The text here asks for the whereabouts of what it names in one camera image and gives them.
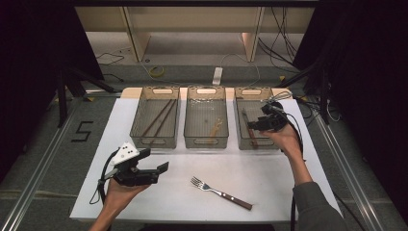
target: human hand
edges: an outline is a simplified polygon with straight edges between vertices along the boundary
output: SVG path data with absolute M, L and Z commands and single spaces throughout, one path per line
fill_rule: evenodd
M 134 187 L 121 186 L 115 181 L 115 179 L 111 179 L 109 181 L 108 192 L 105 197 L 102 211 L 89 230 L 108 230 L 115 218 L 126 208 L 130 201 L 149 186 L 150 185 Z
M 284 151 L 288 158 L 301 158 L 299 140 L 296 132 L 290 124 L 286 124 L 281 130 L 261 131 L 260 134 L 269 137 L 273 142 Z
M 134 187 L 121 186 L 115 181 L 115 179 L 111 179 L 109 181 L 104 205 L 110 209 L 122 211 L 137 194 L 141 193 L 149 186 L 150 185 Z

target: fork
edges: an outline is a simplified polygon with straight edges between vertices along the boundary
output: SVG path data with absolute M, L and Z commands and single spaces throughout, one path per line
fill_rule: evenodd
M 229 200 L 229 201 L 232 201 L 232 202 L 234 202 L 234 203 L 236 203 L 236 204 L 238 204 L 238 205 L 240 205 L 240 206 L 243 206 L 245 209 L 247 209 L 247 210 L 251 210 L 252 209 L 252 205 L 251 204 L 248 204 L 248 203 L 246 203 L 245 201 L 242 201 L 242 200 L 240 200 L 240 199 L 238 199 L 238 198 L 236 198 L 236 197 L 234 197 L 234 196 L 232 196 L 232 195 L 230 195 L 230 194 L 227 194 L 227 193 L 225 193 L 225 192 L 220 192 L 220 191 L 217 191 L 217 190 L 215 190 L 215 189 L 212 189 L 209 185 L 207 185 L 205 182 L 203 182 L 203 181 L 200 181 L 198 178 L 196 178 L 195 176 L 191 179 L 191 182 L 198 188 L 198 189 L 200 189 L 200 190 L 202 190 L 202 191 L 211 191 L 211 192 L 214 192 L 214 193 L 216 193 L 216 194 L 218 194 L 219 196 L 221 196 L 221 197 L 223 197 L 223 198 L 225 198 L 225 199 L 227 199 L 227 200 Z

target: transparent plastic bin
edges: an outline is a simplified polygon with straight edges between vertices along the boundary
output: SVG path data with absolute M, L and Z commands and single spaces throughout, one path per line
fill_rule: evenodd
M 246 120 L 257 121 L 258 117 L 264 116 L 261 108 L 271 96 L 271 88 L 235 88 L 234 108 L 240 150 L 278 148 L 270 138 L 261 136 L 259 131 L 246 125 Z
M 225 148 L 228 117 L 224 87 L 189 87 L 184 137 L 187 148 Z
M 130 132 L 135 146 L 175 148 L 179 111 L 179 87 L 144 87 Z

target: white table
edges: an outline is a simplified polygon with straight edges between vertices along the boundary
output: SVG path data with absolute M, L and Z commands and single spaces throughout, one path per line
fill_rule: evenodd
M 168 171 L 158 184 L 136 196 L 117 219 L 137 222 L 174 223 L 274 223 L 289 221 L 293 175 L 286 156 L 280 150 L 239 150 L 233 100 L 227 97 L 229 138 L 226 149 L 194 150 L 184 144 L 186 96 L 182 94 L 178 144 L 172 150 L 154 150 L 141 160 L 138 168 L 156 168 L 169 162 Z M 117 99 L 105 132 L 96 150 L 84 185 L 70 215 L 79 220 L 94 220 L 102 202 L 90 205 L 102 167 L 110 154 L 129 136 L 138 99 Z M 340 212 L 327 182 L 319 157 L 295 100 L 280 101 L 285 112 L 299 123 L 304 142 L 306 165 L 329 203 Z M 205 181 L 217 190 L 253 204 L 251 211 L 231 203 L 212 192 L 203 192 L 191 184 L 191 178 Z

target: black cable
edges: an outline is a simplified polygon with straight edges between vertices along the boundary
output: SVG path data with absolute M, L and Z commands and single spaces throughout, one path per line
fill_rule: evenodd
M 288 20 L 286 19 L 287 12 L 288 12 L 288 8 L 283 8 L 283 19 L 282 19 L 284 21 L 284 23 L 283 23 L 283 35 L 284 35 L 284 38 L 285 38 L 286 49 L 287 49 L 287 51 L 289 50 L 288 55 L 289 55 L 289 57 L 291 58 L 291 60 L 293 62 L 291 54 L 294 57 L 295 53 L 293 51 L 296 51 L 296 49 L 293 47 L 293 45 L 291 43 L 291 40 L 289 39 L 289 35 L 288 35 L 287 31 L 286 31 L 286 28 L 288 26 Z
M 125 80 L 124 79 L 121 79 L 121 78 L 119 78 L 119 77 L 117 77 L 117 76 L 115 76 L 114 74 L 103 74 L 103 75 L 110 75 L 110 76 L 114 76 L 116 79 L 118 79 L 120 82 L 125 82 Z
M 364 228 L 363 224 L 360 222 L 360 220 L 354 215 L 354 213 L 348 208 L 347 205 L 345 205 L 344 201 L 334 192 L 332 191 L 334 196 L 344 205 L 344 207 L 348 210 L 348 212 L 351 214 L 351 216 L 354 218 L 354 220 L 357 222 L 357 224 L 360 226 L 361 230 L 366 231 Z
M 296 49 L 292 46 L 292 43 L 289 40 L 289 37 L 287 36 L 287 33 L 286 33 L 286 26 L 287 26 L 287 23 L 288 23 L 288 21 L 286 20 L 286 13 L 287 13 L 288 9 L 287 8 L 282 9 L 283 13 L 282 13 L 282 24 L 281 24 L 281 26 L 279 26 L 279 22 L 278 22 L 278 19 L 276 17 L 275 12 L 273 11 L 273 8 L 270 8 L 270 9 L 272 10 L 273 17 L 275 18 L 276 25 L 278 26 L 278 29 L 279 29 L 278 36 L 279 36 L 279 34 L 282 35 L 287 48 L 289 48 L 291 50 L 291 53 L 293 54 L 293 50 L 296 51 Z
M 272 58 L 274 58 L 274 59 L 276 59 L 276 60 L 283 61 L 283 62 L 288 63 L 288 64 L 290 64 L 290 65 L 293 65 L 290 61 L 288 61 L 287 59 L 285 59 L 284 57 L 282 57 L 281 55 L 279 55 L 276 51 L 274 51 L 274 50 L 272 49 L 273 45 L 269 48 L 260 38 L 259 38 L 259 41 L 260 41 L 261 44 L 263 44 L 264 47 L 269 51 L 269 52 L 267 52 L 267 51 L 265 51 L 265 50 L 263 49 L 264 52 L 267 53 L 267 54 L 269 54 Z
M 284 38 L 285 41 L 285 48 L 286 48 L 286 52 L 288 53 L 289 59 L 291 60 L 291 62 L 293 63 L 293 58 L 291 56 L 291 54 L 294 56 L 293 51 L 291 49 L 291 47 L 289 46 L 288 43 L 288 38 L 286 35 L 286 24 L 287 24 L 287 20 L 286 20 L 286 8 L 282 9 L 282 37 Z
M 298 97 L 296 97 L 296 96 L 294 96 L 293 99 L 296 100 L 296 102 L 297 102 L 298 105 L 304 105 L 304 106 L 306 106 L 306 107 L 309 109 L 310 114 L 307 115 L 307 116 L 304 116 L 304 115 L 303 115 L 303 118 L 310 118 L 310 117 L 313 115 L 313 110 L 312 110 L 312 108 L 311 108 L 305 101 L 303 101 L 303 99 L 298 98 Z
M 315 119 L 318 115 L 320 115 L 321 110 L 322 110 L 322 109 L 320 108 L 320 103 L 308 102 L 308 101 L 303 100 L 301 97 L 296 97 L 296 96 L 294 96 L 293 99 L 295 99 L 296 102 L 297 102 L 299 105 L 305 105 L 305 106 L 307 106 L 311 111 L 316 111 L 318 114 L 315 115 L 315 116 L 313 117 L 313 119 Z M 333 112 L 337 112 L 337 111 L 338 111 L 338 110 L 337 110 L 336 107 L 334 107 L 334 106 L 329 106 L 329 110 L 328 110 L 329 113 L 333 113 Z
M 284 38 L 285 44 L 286 44 L 286 46 L 287 46 L 288 55 L 289 55 L 289 57 L 292 59 L 291 54 L 290 54 L 290 52 L 288 51 L 288 47 L 289 47 L 289 49 L 291 50 L 291 53 L 293 52 L 292 48 L 294 49 L 294 47 L 292 46 L 292 43 L 289 41 L 289 39 L 287 38 L 287 36 L 285 35 L 285 33 L 282 33 L 282 28 L 285 27 L 285 23 L 287 22 L 287 21 L 286 21 L 286 8 L 284 8 L 284 9 L 285 9 L 285 11 L 284 11 L 284 15 L 283 15 L 282 24 L 279 25 L 279 22 L 278 22 L 278 20 L 277 20 L 277 18 L 276 18 L 276 15 L 274 14 L 273 8 L 271 8 L 272 13 L 273 13 L 273 16 L 274 16 L 275 21 L 276 21 L 276 24 L 277 24 L 277 26 L 278 26 L 278 28 L 279 28 L 279 32 L 278 32 L 278 34 L 276 35 L 275 40 L 274 40 L 273 43 L 272 43 L 272 46 L 271 46 L 270 48 L 268 47 L 268 51 L 269 51 L 270 53 L 273 53 L 273 54 L 275 54 L 276 56 L 278 56 L 278 57 L 279 57 L 279 60 L 284 61 L 284 62 L 290 64 L 291 66 L 293 66 L 293 63 L 292 63 L 292 62 L 288 61 L 287 59 L 283 58 L 283 57 L 280 56 L 278 53 L 276 53 L 275 51 L 273 51 L 273 46 L 274 46 L 275 42 L 277 41 L 277 39 L 279 38 L 279 35 L 281 34 L 282 37 Z M 265 43 L 264 43 L 261 39 L 260 39 L 260 42 L 261 42 L 265 47 L 267 47 L 267 46 L 265 45 Z M 272 58 L 275 58 L 275 57 L 273 57 L 271 54 L 269 54 L 269 57 L 270 57 L 270 62 L 272 63 L 272 65 L 274 65 L 275 67 L 277 67 L 277 66 L 273 63 L 273 60 L 272 60 Z M 283 68 L 279 68 L 279 69 L 282 69 L 282 70 L 285 70 L 285 71 L 289 71 L 289 72 L 292 72 L 292 73 L 298 73 L 298 71 L 295 72 L 295 71 L 290 71 L 290 70 L 286 70 L 286 69 L 283 69 Z
M 108 168 L 109 162 L 110 162 L 111 159 L 116 155 L 116 153 L 117 153 L 118 151 L 119 151 L 119 149 L 118 149 L 117 151 L 115 151 L 114 153 L 112 153 L 111 156 L 109 156 L 108 160 L 106 161 L 106 163 L 105 163 L 105 165 L 104 165 L 104 167 L 103 167 L 102 173 L 101 173 L 101 178 L 98 180 L 98 185 L 96 186 L 96 191 L 95 191 L 95 193 L 93 194 L 92 198 L 90 199 L 89 204 L 96 204 L 97 202 L 99 202 L 99 200 L 100 200 L 101 198 L 102 198 L 102 203 L 105 202 L 105 196 L 106 196 L 106 195 L 105 195 L 105 188 L 104 188 L 104 186 L 105 186 L 105 182 L 106 182 L 106 180 L 107 180 L 107 179 L 105 179 L 105 172 L 106 172 L 106 169 Z M 96 193 L 98 193 L 98 199 L 97 199 L 96 201 L 92 202 L 93 199 L 95 198 Z
M 114 57 L 119 57 L 119 59 L 118 59 L 118 60 L 115 60 L 115 61 L 112 61 L 112 62 L 110 62 L 110 63 L 108 63 L 108 64 L 102 64 L 102 65 L 110 65 L 110 64 L 114 64 L 114 63 L 117 63 L 117 62 L 119 62 L 119 61 L 121 61 L 121 60 L 125 59 L 125 57 L 124 57 L 124 56 L 114 55 L 114 54 L 111 54 L 111 53 L 103 53 L 102 55 L 100 55 L 100 56 L 96 56 L 95 58 L 96 58 L 96 59 L 99 59 L 99 58 L 101 58 L 101 57 L 102 57 L 102 56 L 104 56 L 104 55 L 110 55 L 110 56 L 114 56 Z
M 281 112 L 279 112 L 277 110 L 275 112 L 277 112 L 280 116 L 283 116 L 283 114 Z M 297 123 L 297 121 L 296 121 L 296 119 L 294 118 L 293 115 L 290 115 L 290 114 L 286 114 L 286 115 L 291 116 L 294 119 L 294 122 L 296 123 L 296 126 L 297 126 L 298 130 L 294 127 L 293 123 L 288 118 L 283 116 L 283 118 L 285 118 L 288 121 L 289 125 L 291 125 L 294 132 L 296 133 L 297 140 L 298 140 L 299 146 L 300 146 L 300 153 L 302 154 L 302 158 L 303 158 L 303 140 L 302 140 L 302 137 L 300 135 L 301 133 L 300 133 L 299 124 Z M 292 197 L 292 205 L 291 205 L 291 231 L 294 231 L 294 227 L 295 227 L 295 210 L 296 210 L 296 202 L 295 202 L 294 196 L 293 196 Z

